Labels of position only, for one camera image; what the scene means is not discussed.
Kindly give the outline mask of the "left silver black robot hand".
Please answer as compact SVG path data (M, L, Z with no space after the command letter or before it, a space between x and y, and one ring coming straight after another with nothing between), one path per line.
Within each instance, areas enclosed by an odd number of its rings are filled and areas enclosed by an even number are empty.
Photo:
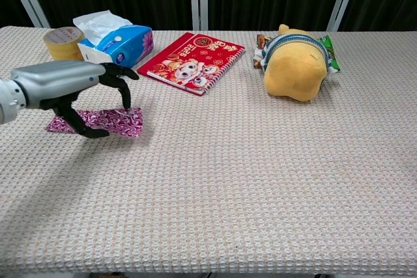
M108 131L88 127L72 102L100 83L118 89L123 107L129 109L130 89L123 76L139 79L131 68L115 63L62 60L15 68L9 79L1 80L1 124L15 120L21 109L51 109L76 133L89 139L107 137Z

